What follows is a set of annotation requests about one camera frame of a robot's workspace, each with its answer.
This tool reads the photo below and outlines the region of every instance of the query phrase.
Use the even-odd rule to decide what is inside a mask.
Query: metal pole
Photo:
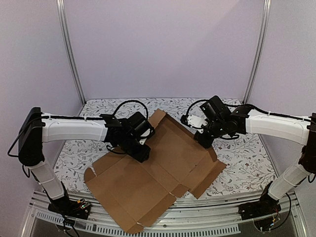
[[[263,7],[263,14],[262,14],[262,21],[261,21],[261,28],[260,28],[260,35],[259,35],[259,40],[258,40],[258,45],[257,45],[257,51],[256,55],[253,61],[249,81],[247,84],[247,89],[245,92],[245,95],[243,97],[243,103],[246,104],[248,103],[248,100],[251,95],[251,91],[256,79],[258,67],[259,67],[259,62],[262,54],[262,49],[265,41],[265,36],[266,36],[266,31],[268,27],[268,21],[269,21],[269,14],[270,14],[270,7],[271,7],[271,0],[265,0],[264,2],[264,7]]]
[[[86,99],[83,93],[82,85],[79,79],[75,58],[73,54],[73,50],[70,43],[70,37],[68,32],[68,26],[66,21],[66,13],[65,13],[65,6],[64,6],[64,0],[57,0],[57,9],[58,9],[58,15],[59,15],[59,21],[61,26],[61,31],[63,34],[63,39],[65,43],[66,53],[68,57],[68,61],[70,64],[71,72],[73,75],[75,87],[79,96],[79,99],[81,103],[84,105],[86,103]]]

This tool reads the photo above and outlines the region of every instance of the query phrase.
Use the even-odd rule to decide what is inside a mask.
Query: black cable
[[[278,228],[280,228],[285,222],[286,222],[286,220],[288,219],[288,217],[290,216],[290,214],[291,214],[291,208],[292,208],[292,201],[291,201],[291,197],[290,197],[290,195],[289,194],[286,194],[287,195],[287,197],[288,197],[288,200],[289,200],[289,202],[290,202],[290,207],[289,207],[289,210],[288,210],[288,213],[287,213],[287,216],[286,216],[286,218],[284,219],[284,221],[281,223],[281,224],[279,224],[277,227],[275,227],[275,228],[272,228],[271,230],[273,231],[273,230],[276,230],[276,229],[278,229]]]
[[[23,170],[23,173],[25,174],[26,177],[30,178],[31,174],[30,174],[30,169],[28,169],[28,173],[26,173],[25,169],[24,169],[24,165],[22,165],[22,170]]]
[[[102,117],[83,117],[83,116],[61,116],[61,115],[51,115],[51,119],[76,119],[76,120],[104,120]]]
[[[75,229],[75,227],[74,227],[74,224],[73,224],[64,214],[62,214],[62,213],[59,211],[59,209],[58,209],[58,208],[55,206],[55,204],[53,203],[53,200],[52,200],[52,199],[50,198],[50,196],[48,195],[47,191],[46,191],[45,189],[44,189],[44,191],[45,191],[44,193],[46,193],[46,195],[47,195],[47,197],[48,197],[50,203],[53,205],[53,207],[55,208],[55,210],[58,211],[58,213],[64,218],[63,224],[64,224],[64,231],[65,231],[65,233],[66,233],[68,236],[70,236],[70,237],[75,237],[75,236],[72,236],[71,234],[69,234],[68,231],[65,230],[65,228],[66,228],[65,222],[67,222],[67,223],[73,228],[73,230],[74,230],[74,232],[76,233],[77,237],[80,237],[78,231],[77,231],[77,230]]]
[[[287,193],[286,193],[286,195],[287,195],[288,200],[289,200],[289,202],[290,202],[290,207],[289,207],[287,216],[286,216],[286,218],[284,219],[284,221],[283,221],[280,225],[278,225],[277,227],[275,227],[275,228],[272,227],[272,228],[269,229],[268,231],[261,231],[261,230],[260,230],[260,226],[256,226],[256,224],[255,224],[255,222],[254,222],[254,225],[255,225],[255,227],[257,228],[257,230],[259,230],[260,232],[263,232],[263,233],[265,233],[265,232],[270,232],[270,231],[273,231],[273,230],[276,230],[276,229],[280,228],[280,227],[286,222],[286,220],[289,218],[289,216],[290,216],[290,214],[291,214],[291,208],[292,208],[291,197],[290,197],[290,195],[287,194]]]
[[[229,104],[224,104],[224,105],[226,105],[228,107],[233,107],[233,108],[237,108],[237,107],[241,106],[241,105],[229,105]]]
[[[113,147],[110,147],[109,145],[106,145],[106,148],[107,148],[107,150],[109,151],[109,152],[112,152],[112,153],[114,153],[114,154],[117,154],[117,155],[125,155],[125,154],[127,154],[127,153],[123,153],[123,152],[116,152],[116,151],[113,151],[111,148],[113,148]]]
[[[235,140],[235,139],[238,139],[238,138],[239,138],[239,134],[236,134],[236,135],[234,135],[233,137],[223,137],[223,136],[221,136],[221,137],[219,137],[219,138],[221,138],[221,139],[223,139],[223,140]]]
[[[71,234],[68,233],[68,231],[66,231],[66,222],[73,228],[74,232],[76,233],[77,237],[80,237],[78,231],[75,229],[74,224],[71,224],[71,222],[69,221],[69,219],[67,217],[65,217],[64,215],[62,215],[62,217],[64,218],[63,224],[64,224],[64,232],[70,236],[70,237],[75,237],[72,236]]]
[[[148,120],[148,117],[149,117],[148,109],[147,109],[146,105],[143,102],[140,102],[139,100],[126,100],[126,101],[120,103],[119,106],[117,106],[117,108],[114,110],[112,115],[114,116],[117,113],[117,111],[120,109],[120,107],[122,107],[123,105],[125,105],[127,103],[131,103],[131,102],[141,104],[145,108],[146,119]]]
[[[29,126],[32,124],[32,122],[36,121],[36,120],[41,120],[41,119],[48,119],[49,117],[48,116],[43,116],[43,117],[38,117],[38,118],[35,118],[35,119],[32,119],[31,121],[29,121],[25,127],[22,129],[22,131],[20,131],[19,135],[15,138],[14,142],[12,143],[11,147],[9,148],[8,152],[7,152],[7,155],[9,157],[19,157],[17,155],[12,155],[10,154],[10,152],[12,151],[13,147],[15,146],[15,144],[17,143],[17,141],[19,140],[20,136],[26,131],[26,129],[29,128]]]
[[[311,180],[311,176],[309,175],[308,176],[308,182],[311,184],[312,182],[314,182],[315,178],[316,178],[316,174],[314,174],[314,177],[313,177],[312,180]]]
[[[277,117],[282,117],[282,118],[289,118],[289,119],[297,119],[297,120],[307,121],[307,122],[310,122],[310,123],[316,125],[316,123],[314,121],[310,120],[310,119],[300,118],[300,117],[291,116],[291,115],[284,115],[284,114],[279,114],[279,113],[269,113],[269,112],[264,111],[264,110],[254,106],[252,104],[243,104],[243,105],[228,105],[228,104],[224,104],[224,105],[226,105],[228,107],[234,107],[234,108],[239,107],[239,106],[248,106],[248,107],[250,107],[252,109],[255,109],[255,110],[257,110],[257,111],[259,111],[259,112],[261,112],[263,114],[266,114],[266,115],[272,115],[272,116],[277,116]]]
[[[21,135],[29,128],[29,126],[36,120],[41,120],[41,119],[70,119],[70,120],[73,120],[73,119],[79,119],[79,120],[104,120],[102,117],[79,117],[79,116],[59,116],[59,115],[51,115],[51,116],[41,116],[41,117],[37,117],[35,119],[32,119],[31,121],[29,121],[25,126],[24,128],[22,129],[22,131],[20,131],[20,133],[18,134],[18,136],[15,138],[14,142],[12,143],[11,147],[9,148],[8,152],[7,152],[7,155],[9,157],[15,157],[15,158],[18,158],[19,156],[18,155],[12,155],[11,154],[11,151],[13,149],[13,147],[15,146],[15,144],[17,143],[17,141],[19,140],[19,138],[21,137]]]
[[[192,103],[192,104],[188,107],[187,112],[186,112],[187,123],[188,123],[188,117],[189,117],[190,109],[191,109],[194,105],[196,105],[197,103],[199,103],[199,102],[206,102],[206,101],[208,101],[208,100],[206,100],[206,99],[197,100],[197,101],[195,101],[194,103]],[[194,126],[191,126],[191,125],[190,125],[190,127],[191,127],[191,128],[194,128],[194,129],[202,129],[202,127],[194,127]]]

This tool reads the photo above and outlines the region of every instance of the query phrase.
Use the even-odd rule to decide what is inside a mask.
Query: metal frame
[[[261,192],[251,192],[226,197],[212,197],[204,200],[195,200],[194,205],[187,207],[183,201],[175,202],[150,228],[146,228],[141,235],[124,233],[113,221],[101,204],[89,194],[75,194],[69,192],[73,200],[85,198],[93,203],[88,220],[76,219],[77,230],[112,236],[112,237],[181,237],[181,236],[226,236],[239,233],[238,225],[252,222],[252,219],[242,220],[237,213],[241,203],[258,200]],[[308,237],[306,223],[303,218],[297,197],[290,192],[292,200],[292,215],[297,234]],[[35,218],[61,225],[62,217],[47,210],[49,200],[45,193],[34,191],[28,206],[24,226],[20,236],[29,237]],[[289,201],[287,197],[280,200],[281,213],[288,212]]]
[[[271,7],[271,0],[265,0],[264,7],[263,7],[260,34],[259,34],[259,39],[258,39],[258,44],[257,44],[257,51],[256,51],[256,55],[252,64],[252,69],[250,72],[250,77],[247,84],[246,92],[243,97],[243,101],[242,101],[243,104],[248,103],[248,100],[250,98],[251,91],[256,79],[256,75],[257,75],[257,71],[258,71],[259,63],[260,63],[260,58],[262,54],[262,49],[263,49],[263,45],[264,45],[264,41],[266,37],[266,31],[268,27],[270,7]]]
[[[81,82],[79,79],[79,74],[78,74],[73,50],[72,50],[71,43],[70,43],[64,0],[56,0],[56,1],[57,1],[57,9],[58,9],[60,27],[61,27],[61,31],[62,31],[63,38],[64,38],[64,43],[65,43],[68,61],[70,64],[71,72],[73,75],[73,79],[74,79],[74,83],[75,83],[75,87],[76,87],[79,99],[80,99],[81,103],[84,105],[84,104],[86,104],[86,99],[85,99],[85,96],[83,93],[83,88],[82,88],[82,85],[81,85]]]

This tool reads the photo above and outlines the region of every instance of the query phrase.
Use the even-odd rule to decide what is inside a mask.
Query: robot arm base
[[[241,215],[242,220],[273,214],[276,213],[276,210],[281,211],[281,206],[278,200],[274,200],[268,195],[271,183],[272,182],[265,187],[259,201],[247,202],[239,206],[238,212]]]

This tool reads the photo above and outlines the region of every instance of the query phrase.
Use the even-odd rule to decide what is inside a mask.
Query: brown cardboard
[[[151,226],[186,191],[199,198],[226,167],[164,111],[156,110],[149,122],[156,133],[146,141],[147,161],[108,153],[92,164],[95,173],[84,173],[94,196],[130,234]]]

